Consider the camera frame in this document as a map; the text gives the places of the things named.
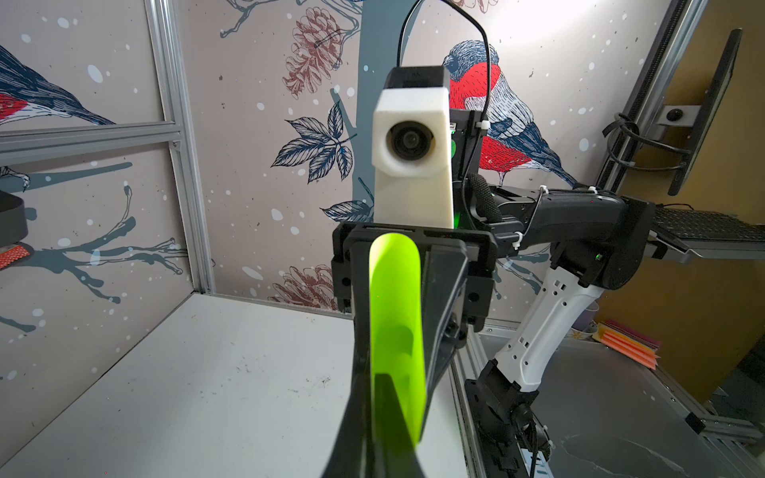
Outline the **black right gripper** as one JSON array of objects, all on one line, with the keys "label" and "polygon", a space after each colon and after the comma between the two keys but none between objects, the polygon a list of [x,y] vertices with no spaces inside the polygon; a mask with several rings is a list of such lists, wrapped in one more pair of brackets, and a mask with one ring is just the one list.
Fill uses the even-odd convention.
[{"label": "black right gripper", "polygon": [[496,240],[488,232],[343,222],[333,231],[334,295],[354,315],[355,356],[370,356],[370,250],[386,233],[410,237],[422,265],[426,390],[433,394],[453,359],[460,326],[481,330],[491,302]]}]

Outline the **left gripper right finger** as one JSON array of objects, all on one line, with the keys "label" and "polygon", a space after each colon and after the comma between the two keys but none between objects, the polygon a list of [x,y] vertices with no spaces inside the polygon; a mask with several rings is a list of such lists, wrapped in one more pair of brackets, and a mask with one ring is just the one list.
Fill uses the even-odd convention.
[{"label": "left gripper right finger", "polygon": [[378,374],[374,386],[374,477],[424,477],[394,381],[388,374]]}]

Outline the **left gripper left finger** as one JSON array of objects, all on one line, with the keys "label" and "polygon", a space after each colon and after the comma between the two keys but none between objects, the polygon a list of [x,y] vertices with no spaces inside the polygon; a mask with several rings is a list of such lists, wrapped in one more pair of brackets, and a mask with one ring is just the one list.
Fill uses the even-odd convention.
[{"label": "left gripper left finger", "polygon": [[351,393],[323,477],[370,477],[374,471],[369,339],[356,339]]}]

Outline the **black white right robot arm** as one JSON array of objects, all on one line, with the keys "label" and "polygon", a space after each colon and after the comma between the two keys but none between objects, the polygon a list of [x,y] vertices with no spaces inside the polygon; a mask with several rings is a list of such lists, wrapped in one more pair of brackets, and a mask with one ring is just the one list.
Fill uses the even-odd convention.
[{"label": "black white right robot arm", "polygon": [[595,187],[536,197],[475,174],[460,214],[475,229],[343,222],[333,234],[340,308],[354,319],[351,394],[324,473],[420,477],[416,457],[435,389],[485,322],[500,255],[546,243],[549,269],[513,338],[465,385],[490,477],[539,477],[548,435],[532,410],[542,376],[575,320],[641,265],[649,202]]}]

